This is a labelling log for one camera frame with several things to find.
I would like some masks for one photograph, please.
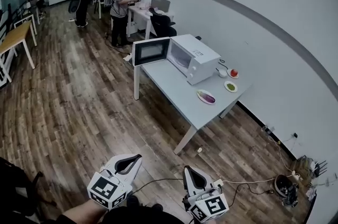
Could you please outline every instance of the chair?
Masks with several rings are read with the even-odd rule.
[[[158,38],[177,36],[176,30],[171,27],[176,23],[171,22],[170,17],[157,14],[154,8],[150,8],[149,11],[153,14],[150,19]]]
[[[38,172],[33,182],[31,182],[21,168],[1,157],[0,171],[0,184],[2,186],[1,215],[24,219],[25,216],[32,216],[36,213],[39,220],[45,220],[43,212],[39,207],[39,201],[53,206],[56,206],[56,203],[43,200],[36,192],[37,181],[43,174]],[[27,197],[19,194],[18,189],[25,189]]]

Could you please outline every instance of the plate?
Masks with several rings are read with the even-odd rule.
[[[227,70],[227,73],[228,73],[229,77],[230,77],[230,78],[234,78],[234,79],[238,79],[238,74],[237,74],[237,76],[235,76],[235,77],[233,77],[233,76],[230,74],[230,73],[231,73],[231,70],[232,70],[232,69],[228,69],[228,70]]]
[[[234,90],[233,90],[233,91],[230,90],[230,89],[228,88],[228,86],[227,86],[228,84],[231,84],[231,85],[234,86]],[[236,85],[235,83],[231,82],[231,81],[226,81],[226,82],[224,82],[224,87],[225,87],[229,92],[237,92],[237,90],[238,90],[237,85]]]
[[[197,90],[196,93],[197,93],[198,98],[200,98],[204,103],[209,104],[209,105],[213,105],[213,104],[216,103],[216,99],[208,91],[206,91],[206,90]]]

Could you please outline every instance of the table leg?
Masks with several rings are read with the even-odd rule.
[[[127,36],[130,37],[130,27],[132,25],[132,12],[128,9],[128,25],[127,25]]]
[[[218,115],[221,119],[223,119],[225,117],[225,115],[234,107],[234,105],[237,103],[239,97],[232,102],[230,105],[227,106],[227,108],[220,114]]]
[[[174,150],[174,153],[178,154],[184,148],[184,146],[187,145],[189,140],[191,140],[191,138],[195,135],[196,132],[197,132],[197,129],[193,126],[190,126],[188,132],[186,132],[183,139],[180,141],[180,143]]]
[[[30,52],[28,50],[28,46],[27,46],[26,40],[23,40],[22,43],[23,43],[23,46],[25,48],[28,60],[30,61],[32,68],[35,69],[35,66],[34,66],[34,63],[33,63],[32,57],[31,57],[31,54],[30,54]]]
[[[33,22],[33,27],[34,27],[35,35],[37,35],[37,30],[36,30],[36,26],[35,26],[34,15],[32,15],[32,22]]]
[[[37,23],[40,25],[40,18],[39,18],[39,10],[36,8],[36,18],[37,18]]]
[[[7,70],[6,70],[5,66],[4,66],[4,63],[2,62],[1,56],[0,56],[0,67],[2,68],[2,70],[3,70],[3,72],[4,72],[5,76],[6,76],[6,78],[7,78],[10,82],[12,82],[12,79],[11,79],[11,77],[9,76],[9,74],[8,74],[8,72],[7,72]]]
[[[32,26],[32,24],[30,25],[30,28],[31,28],[31,33],[32,33],[34,45],[37,46],[37,43],[36,43],[36,39],[35,39],[35,35],[34,35],[34,31],[33,31],[33,26]]]
[[[147,20],[147,28],[146,28],[146,40],[150,37],[150,29],[152,28],[152,21]]]
[[[101,19],[101,1],[99,1],[99,19]]]
[[[134,99],[139,99],[139,75],[141,66],[134,66]]]

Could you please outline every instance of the dark baseboard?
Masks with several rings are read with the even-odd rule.
[[[244,106],[240,101],[237,101],[237,105],[248,114],[260,127],[263,127],[265,124],[262,123],[246,106]],[[282,148],[287,155],[293,160],[297,160],[297,158],[292,154],[292,152],[279,140],[278,137],[274,133],[271,133],[270,136],[273,138],[275,142],[280,142],[280,148]]]

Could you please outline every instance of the microwave window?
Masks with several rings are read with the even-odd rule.
[[[187,69],[189,68],[191,56],[185,53],[181,48],[179,48],[175,44],[172,45],[171,56],[173,57],[173,59],[178,65],[184,68],[187,68]]]
[[[160,56],[163,53],[163,45],[156,44],[151,46],[145,46],[141,49],[141,59],[147,59],[155,56]]]

